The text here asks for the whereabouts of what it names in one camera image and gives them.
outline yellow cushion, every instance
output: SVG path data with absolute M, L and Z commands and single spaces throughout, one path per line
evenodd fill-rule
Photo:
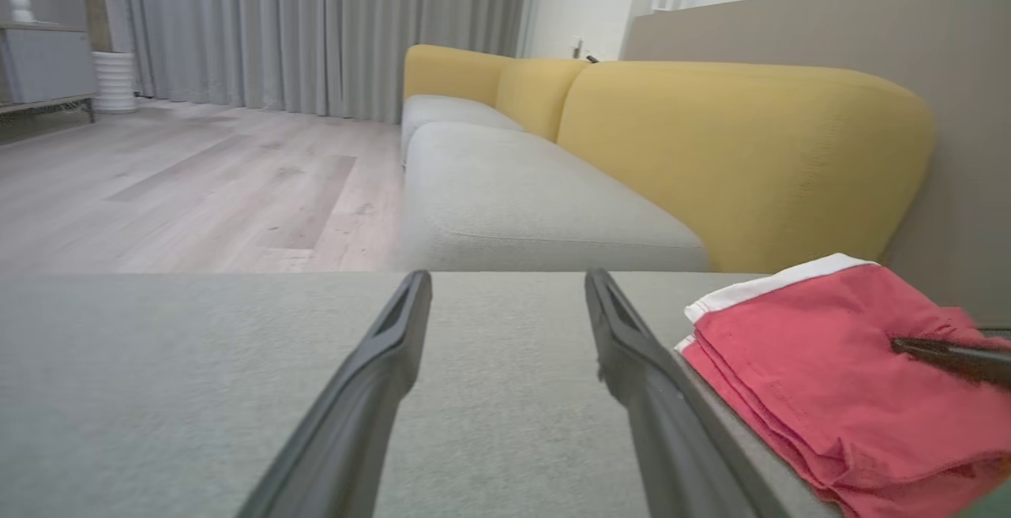
M 495 109 L 527 133 L 555 141 L 568 90 L 587 66 L 578 60 L 514 60 L 498 80 Z
M 448 95 L 494 106 L 498 76 L 513 61 L 504 56 L 446 47 L 410 47 L 403 68 L 403 97 Z
M 933 133 L 920 97 L 857 72 L 607 62 L 576 78 L 558 144 L 687 225 L 715 270 L 772 272 L 877 259 Z

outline light wood flooring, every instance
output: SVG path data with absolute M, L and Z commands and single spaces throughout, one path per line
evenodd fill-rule
M 0 273 L 390 267 L 398 126 L 168 101 L 99 117 L 0 146 Z

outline folded garment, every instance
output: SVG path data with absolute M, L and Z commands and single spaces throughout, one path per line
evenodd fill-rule
M 1011 349 L 876 263 L 842 254 L 705 295 L 680 352 L 846 516 L 950 516 L 1011 474 L 1011 393 L 891 339 Z

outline gray curtain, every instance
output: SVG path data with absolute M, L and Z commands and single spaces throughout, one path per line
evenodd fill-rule
M 144 95 L 396 122 L 425 42 L 515 56 L 524 0 L 128 0 Z

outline white plant pot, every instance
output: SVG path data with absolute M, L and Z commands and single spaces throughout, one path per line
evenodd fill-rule
M 92 105 L 99 113 L 136 111 L 133 95 L 133 55 L 120 52 L 93 52 L 98 94 Z

